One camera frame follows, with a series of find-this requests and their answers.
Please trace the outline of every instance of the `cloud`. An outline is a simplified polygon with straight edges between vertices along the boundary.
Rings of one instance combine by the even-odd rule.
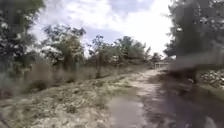
[[[33,27],[34,33],[40,33],[40,28],[48,24],[63,23],[78,28],[95,29],[95,35],[98,34],[97,31],[105,30],[118,32],[118,35],[132,36],[152,46],[155,52],[162,52],[165,43],[169,42],[166,33],[169,32],[171,23],[162,16],[168,13],[169,0],[59,1],[60,6],[58,3],[58,6],[53,6],[52,1],[48,3],[48,8],[40,14],[37,24]]]

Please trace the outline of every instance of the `dry grass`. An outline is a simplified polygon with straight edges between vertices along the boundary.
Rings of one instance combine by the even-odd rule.
[[[115,95],[133,95],[124,76],[88,80],[50,88],[0,103],[0,111],[14,128],[97,128],[108,124],[107,101]]]

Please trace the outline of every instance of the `sky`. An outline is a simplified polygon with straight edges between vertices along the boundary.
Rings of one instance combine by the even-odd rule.
[[[53,24],[64,24],[84,28],[87,34],[83,44],[90,43],[96,35],[104,36],[108,43],[131,36],[151,46],[152,52],[165,49],[169,42],[171,22],[170,0],[46,0],[32,32],[38,40],[45,36],[43,28]]]

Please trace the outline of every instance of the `tree canopy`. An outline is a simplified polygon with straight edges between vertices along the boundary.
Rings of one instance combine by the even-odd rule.
[[[11,61],[23,61],[27,45],[34,39],[28,29],[43,6],[42,0],[0,0],[1,70]]]
[[[178,0],[169,7],[172,40],[165,54],[183,56],[223,45],[223,4],[215,0]]]

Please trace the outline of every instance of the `dirt path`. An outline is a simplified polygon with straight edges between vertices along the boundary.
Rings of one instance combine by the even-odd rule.
[[[112,128],[223,128],[218,118],[215,122],[210,117],[215,111],[208,112],[209,107],[167,95],[161,85],[164,83],[150,83],[149,78],[157,74],[152,70],[128,77],[129,84],[139,89],[137,98],[111,100]]]
[[[112,128],[156,128],[157,125],[147,122],[145,117],[144,103],[142,97],[147,94],[154,98],[157,95],[156,84],[148,84],[147,80],[151,76],[158,74],[157,71],[146,71],[143,73],[133,74],[126,78],[129,85],[137,87],[137,97],[115,97],[108,106],[111,113],[111,127]]]

